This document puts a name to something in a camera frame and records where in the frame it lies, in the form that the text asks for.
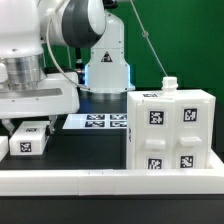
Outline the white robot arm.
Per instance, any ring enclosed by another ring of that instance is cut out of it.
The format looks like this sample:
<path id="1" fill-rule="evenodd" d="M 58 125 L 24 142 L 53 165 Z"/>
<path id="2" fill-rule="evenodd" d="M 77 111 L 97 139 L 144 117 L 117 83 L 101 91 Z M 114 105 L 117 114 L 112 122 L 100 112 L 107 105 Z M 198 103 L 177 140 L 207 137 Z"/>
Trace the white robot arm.
<path id="1" fill-rule="evenodd" d="M 114 35 L 102 0 L 0 0 L 0 122 L 9 131 L 16 118 L 57 116 L 79 110 L 77 90 L 120 94 L 134 86 L 121 55 L 112 52 L 115 71 L 109 82 L 80 84 L 63 70 L 47 75 L 41 66 L 43 44 L 92 48 Z"/>

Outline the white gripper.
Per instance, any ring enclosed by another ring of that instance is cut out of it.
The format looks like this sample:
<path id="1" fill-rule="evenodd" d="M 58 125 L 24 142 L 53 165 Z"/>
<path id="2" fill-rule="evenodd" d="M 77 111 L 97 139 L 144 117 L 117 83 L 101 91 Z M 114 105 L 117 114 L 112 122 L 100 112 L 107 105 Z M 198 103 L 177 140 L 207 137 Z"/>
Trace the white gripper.
<path id="1" fill-rule="evenodd" d="M 80 108 L 77 88 L 60 73 L 49 74 L 35 90 L 0 90 L 0 119 L 12 135 L 12 118 L 49 116 L 50 134 L 57 115 L 76 113 Z"/>

